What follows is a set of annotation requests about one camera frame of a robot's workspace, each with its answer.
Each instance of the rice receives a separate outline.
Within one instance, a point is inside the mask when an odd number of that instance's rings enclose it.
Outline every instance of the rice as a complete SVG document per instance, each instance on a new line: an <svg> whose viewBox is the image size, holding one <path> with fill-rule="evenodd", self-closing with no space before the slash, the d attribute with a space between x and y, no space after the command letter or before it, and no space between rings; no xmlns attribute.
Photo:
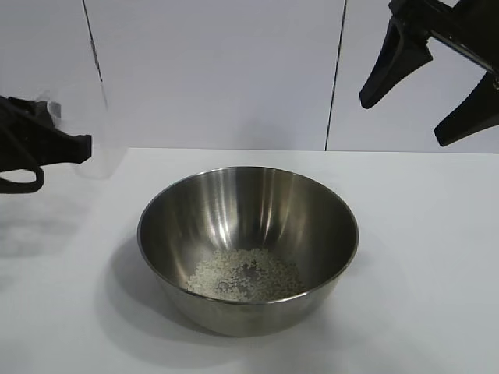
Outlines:
<svg viewBox="0 0 499 374"><path fill-rule="evenodd" d="M236 302L267 302L305 291L296 265L282 262L268 249L217 250L197 265L187 289Z"/></svg>

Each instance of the metal bowl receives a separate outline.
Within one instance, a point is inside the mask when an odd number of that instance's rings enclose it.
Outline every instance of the metal bowl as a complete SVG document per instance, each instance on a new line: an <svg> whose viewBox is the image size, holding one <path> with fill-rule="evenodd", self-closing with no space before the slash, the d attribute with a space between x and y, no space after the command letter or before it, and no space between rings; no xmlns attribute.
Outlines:
<svg viewBox="0 0 499 374"><path fill-rule="evenodd" d="M139 222L144 259L175 305L195 323L229 336L283 330L313 311L352 261L352 211L312 179L271 168L204 172L167 187ZM299 270L306 291L269 302L234 302L187 290L216 249L268 249Z"/></svg>

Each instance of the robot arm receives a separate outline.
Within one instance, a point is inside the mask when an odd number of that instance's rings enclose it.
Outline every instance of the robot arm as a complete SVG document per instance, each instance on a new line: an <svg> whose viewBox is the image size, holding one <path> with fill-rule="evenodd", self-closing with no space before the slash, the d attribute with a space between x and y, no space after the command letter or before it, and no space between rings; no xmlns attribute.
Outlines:
<svg viewBox="0 0 499 374"><path fill-rule="evenodd" d="M46 102L0 96L0 172L32 171L33 182L12 182L0 176L0 193L36 192L44 184L43 165L81 164L91 156L90 135L69 136L57 130Z"/></svg>
<svg viewBox="0 0 499 374"><path fill-rule="evenodd" d="M438 0L392 0L392 13L380 56L360 91L371 108L396 84L432 61L431 37L486 70L476 89L434 130L447 146L499 125L499 16L497 0L461 0L453 8Z"/></svg>

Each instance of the transparent cup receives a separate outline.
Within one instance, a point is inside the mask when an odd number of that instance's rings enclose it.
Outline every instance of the transparent cup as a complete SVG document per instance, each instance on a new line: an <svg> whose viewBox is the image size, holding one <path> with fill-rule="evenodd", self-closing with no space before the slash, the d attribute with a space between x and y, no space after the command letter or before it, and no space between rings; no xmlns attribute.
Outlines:
<svg viewBox="0 0 499 374"><path fill-rule="evenodd" d="M109 110L101 83L80 83L46 90L38 101L47 101L55 128L69 135L92 135L92 157L75 172L85 178L109 178L119 166L126 148Z"/></svg>

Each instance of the bowl rim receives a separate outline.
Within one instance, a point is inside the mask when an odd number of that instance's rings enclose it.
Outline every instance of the bowl rim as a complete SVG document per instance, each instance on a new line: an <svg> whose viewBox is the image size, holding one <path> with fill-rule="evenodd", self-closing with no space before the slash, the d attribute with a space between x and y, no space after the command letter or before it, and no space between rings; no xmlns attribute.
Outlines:
<svg viewBox="0 0 499 374"><path fill-rule="evenodd" d="M145 216L147 214L147 211L154 204L154 202L157 199L159 199L161 196L163 196L163 194L166 193L169 189L172 189L176 185L179 185L179 184L181 184L183 182L186 182L187 180L190 180L192 178L199 177L201 175L206 175L206 174L211 174L211 173L219 172L219 171L227 171L227 170L242 169L242 168L243 169L266 169L266 170L269 170L269 171L278 171L278 172L284 172L284 173L289 174L289 175L296 175L296 176L298 176L300 178L304 178L304 179L312 182L315 185L318 185L322 189L325 189L326 192L331 193L332 195L334 195L334 197L336 197L336 199L338 199L339 203L346 209L347 213L349 214L350 218L352 219L353 227L354 227L354 230L355 230L355 241L354 241L352 253L351 253L349 259L346 261L345 265L335 275L333 275L332 277L329 277L323 283L318 284L317 286L315 286L315 287L313 287L313 288L311 288L311 289L309 289L307 291L301 292L301 293L296 294L296 295L288 296L287 298L277 298L275 300L268 300L268 301L265 301L265 302L237 302L237 301L234 301L234 300L224 300L223 298L212 298L210 296L205 296L205 295L202 295L202 294L198 294L196 292L189 291L187 288L184 288L184 287L182 287L182 286L180 286L180 285L172 282L167 277L165 277L158 269L156 269L156 267L152 264L152 262L147 258L147 255L146 255L146 253L145 253L145 251L143 249L143 246L142 246L142 239L141 239L141 234L140 234L140 229L143 226L143 220L144 220L144 218L145 218ZM314 293L315 291L323 288L327 284L330 284L331 282L337 280L345 272L345 270L347 269L347 267L350 266L350 264L353 261L353 258L355 257L355 255L357 253L357 249L358 249L358 246L359 246L359 225L357 223L357 219L356 219L355 215L353 214L353 212L350 209L350 207L348 206L348 204L336 192L334 192L331 189L329 189L326 185L323 185L322 183L320 183L320 182L318 182L318 181L316 181L316 180L314 180L312 178L306 177L305 175L301 175L301 174L295 173L294 171L287 171L287 170L284 170L284 169L269 168L269 167L264 167L264 166L244 166L244 165L242 165L242 166L227 166L227 167L223 167L223 168L215 168L215 169L211 169L211 170L207 170L207 171L201 171L199 173L192 174L192 175L189 175L189 176L187 176L185 178L179 179L177 182L174 182L174 183L170 184L169 186L167 186L166 188L162 189L146 205L146 207L144 208L142 214L140 215L139 223L137 225L136 237L137 237L137 241L138 241L138 246L139 246L139 249L140 249L140 253L141 253L143 259L145 260L146 264L150 267L151 270L153 270L153 272L156 274L156 276L158 276L160 279L162 279L163 281L165 281L167 284L171 285L173 288L176 288L176 289L178 289L178 290L180 290L180 291L182 291L182 292L184 292L184 293L186 293L188 295L192 295L192 296L195 296L195 297L198 297L198 298L205 299L205 300L207 300L209 302L217 302L217 303L229 304L229 305L247 305L247 306L251 306L251 305L270 305L270 304L279 304L279 303L283 303L283 302L288 302L288 301L291 301L291 300L294 300L294 299L297 299L297 298L302 298L304 296L307 296L308 294Z"/></svg>

